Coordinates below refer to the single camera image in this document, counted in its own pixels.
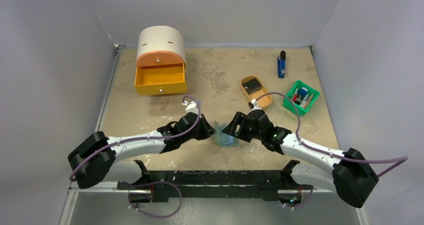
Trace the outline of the green card holder wallet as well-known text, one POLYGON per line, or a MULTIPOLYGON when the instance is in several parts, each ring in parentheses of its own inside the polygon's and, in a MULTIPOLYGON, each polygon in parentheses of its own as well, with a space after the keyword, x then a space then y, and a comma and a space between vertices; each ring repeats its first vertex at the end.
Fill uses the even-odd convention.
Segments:
POLYGON ((228 134, 223 133, 223 129, 228 126, 228 123, 224 122, 222 124, 218 123, 216 120, 214 121, 214 141, 217 145, 222 148, 231 148, 231 147, 239 147, 239 139, 228 134))

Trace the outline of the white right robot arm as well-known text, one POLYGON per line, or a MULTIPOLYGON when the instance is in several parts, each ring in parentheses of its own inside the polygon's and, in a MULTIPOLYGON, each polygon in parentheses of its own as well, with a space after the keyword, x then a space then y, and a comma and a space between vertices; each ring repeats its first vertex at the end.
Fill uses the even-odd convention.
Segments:
POLYGON ((305 145, 291 130, 275 126, 262 109, 237 112, 222 132, 248 143, 259 140, 269 151, 293 157, 280 172, 280 181, 288 189, 296 185, 322 188, 361 208, 379 182, 358 150, 342 151, 313 142, 305 145))

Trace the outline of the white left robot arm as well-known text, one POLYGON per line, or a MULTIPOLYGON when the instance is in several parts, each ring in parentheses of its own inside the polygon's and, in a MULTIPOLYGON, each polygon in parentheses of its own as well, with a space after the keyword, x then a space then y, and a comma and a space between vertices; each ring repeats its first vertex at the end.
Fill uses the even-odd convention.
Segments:
POLYGON ((76 182, 80 189, 91 188, 102 182, 119 161, 171 152, 190 140, 206 140, 215 133, 204 114, 193 112, 141 135, 112 137, 97 131, 67 156, 72 169, 69 179, 76 182))

